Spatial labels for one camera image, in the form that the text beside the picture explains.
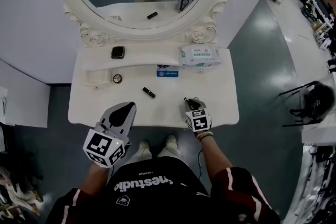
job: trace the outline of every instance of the sneaker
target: sneaker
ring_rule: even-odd
[[[147,141],[142,141],[140,144],[139,144],[139,150],[145,150],[146,148],[149,149],[149,144]]]
[[[177,140],[176,140],[176,137],[174,135],[170,135],[167,137],[167,140],[166,140],[166,145],[168,144],[175,144],[177,146]]]

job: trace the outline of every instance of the bracelet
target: bracelet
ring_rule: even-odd
[[[212,137],[214,137],[212,134],[204,135],[204,136],[200,139],[200,142],[201,142],[204,138],[206,138],[207,136],[212,136]]]
[[[208,129],[208,130],[204,130],[202,133],[194,132],[194,135],[195,135],[195,137],[197,138],[197,136],[198,136],[199,134],[203,134],[204,132],[210,132],[210,130],[209,130],[209,129]]]
[[[200,133],[196,138],[201,139],[205,135],[214,135],[214,134],[213,134],[213,132],[206,131],[206,132]]]

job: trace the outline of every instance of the wrist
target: wrist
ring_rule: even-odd
[[[110,168],[103,168],[103,167],[100,167],[98,164],[96,163],[92,163],[91,167],[90,167],[90,170],[89,170],[89,173],[90,174],[95,174],[95,173],[104,173],[104,172],[107,172],[109,171]]]
[[[199,131],[199,132],[194,132],[195,137],[197,137],[199,134],[202,134],[204,132],[210,132],[210,130],[203,130],[203,131]]]
[[[200,142],[202,143],[202,145],[210,140],[214,140],[214,136],[213,135],[207,135],[204,136],[203,138],[200,139]]]
[[[207,130],[207,131],[203,131],[203,132],[198,133],[196,138],[201,142],[202,139],[204,139],[208,136],[213,136],[213,135],[214,135],[213,132],[210,132],[209,130]]]

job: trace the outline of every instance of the tabletop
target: tabletop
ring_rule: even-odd
[[[147,16],[157,12],[150,22],[164,22],[167,18],[178,15],[178,1],[170,2],[140,2],[140,3],[116,3],[100,7],[100,13],[107,16],[120,16],[123,22],[142,23],[147,22]]]
[[[71,123],[94,127],[106,109],[133,101],[137,107],[135,126],[187,128],[185,97],[198,97],[205,102],[213,127],[236,124],[239,120],[235,76],[228,49],[219,50],[222,65],[203,74],[180,68],[178,78],[158,78],[155,65],[121,67],[113,69],[112,75],[122,75],[122,83],[112,83],[99,90],[82,83],[84,50],[78,54],[73,74],[68,113]],[[145,94],[144,87],[155,93],[156,98]]]

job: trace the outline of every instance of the white stripe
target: white stripe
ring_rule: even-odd
[[[65,206],[64,206],[63,220],[62,220],[62,223],[61,223],[61,224],[65,224],[65,222],[67,221],[68,211],[69,211],[69,206],[68,206],[68,205],[65,205]]]
[[[254,219],[256,220],[256,222],[259,221],[259,216],[260,216],[260,212],[261,212],[261,202],[258,201],[255,197],[251,196],[253,201],[256,203],[256,212],[254,213]]]
[[[229,178],[229,190],[233,190],[232,189],[233,178],[232,178],[232,174],[231,174],[231,169],[226,168],[226,170],[227,170],[227,177]]]
[[[259,195],[262,197],[262,199],[264,200],[264,202],[269,206],[269,208],[272,209],[271,206],[269,205],[269,203],[267,202],[266,198],[264,197],[263,192],[262,192],[261,189],[259,188],[259,185],[258,185],[256,179],[254,178],[254,176],[252,176],[252,181],[253,181],[254,185],[256,186]]]
[[[75,196],[73,197],[73,200],[72,200],[72,206],[76,206],[76,202],[77,202],[77,198],[78,198],[79,193],[80,193],[80,189],[77,189],[76,194],[75,194]]]

